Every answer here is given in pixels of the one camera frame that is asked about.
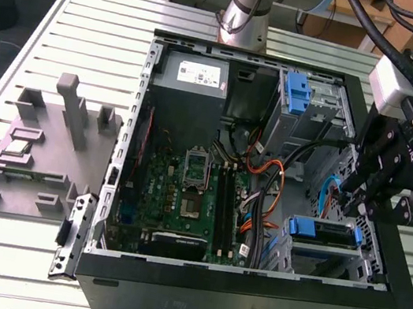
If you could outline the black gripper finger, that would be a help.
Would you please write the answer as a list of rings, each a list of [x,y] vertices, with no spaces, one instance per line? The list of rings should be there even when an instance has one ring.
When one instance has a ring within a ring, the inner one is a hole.
[[[338,201],[348,205],[349,201],[366,203],[378,190],[378,172],[382,170],[379,158],[392,144],[394,119],[380,114],[370,114],[359,142],[356,145],[357,158],[354,169],[340,185]]]
[[[395,192],[391,188],[383,189],[376,194],[365,195],[363,205],[369,219],[413,227],[413,191],[408,196],[402,196],[395,205],[392,197]]]

